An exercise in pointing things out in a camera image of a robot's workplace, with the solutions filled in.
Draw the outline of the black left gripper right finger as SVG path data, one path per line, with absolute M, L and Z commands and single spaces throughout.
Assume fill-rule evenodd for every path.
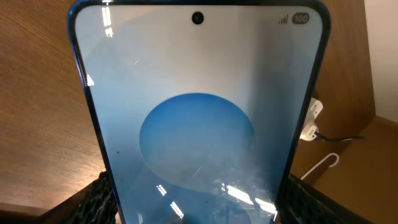
M 294 175 L 289 175 L 277 198 L 281 223 L 371 224 Z

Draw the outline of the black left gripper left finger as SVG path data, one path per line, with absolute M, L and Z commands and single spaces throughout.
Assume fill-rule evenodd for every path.
M 108 174 L 102 172 L 84 189 L 40 216 L 49 224 L 115 224 L 117 202 Z

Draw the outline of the blue Galaxy smartphone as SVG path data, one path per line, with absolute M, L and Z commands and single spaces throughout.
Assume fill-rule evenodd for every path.
M 320 1 L 76 1 L 67 30 L 123 223 L 269 223 L 330 33 Z

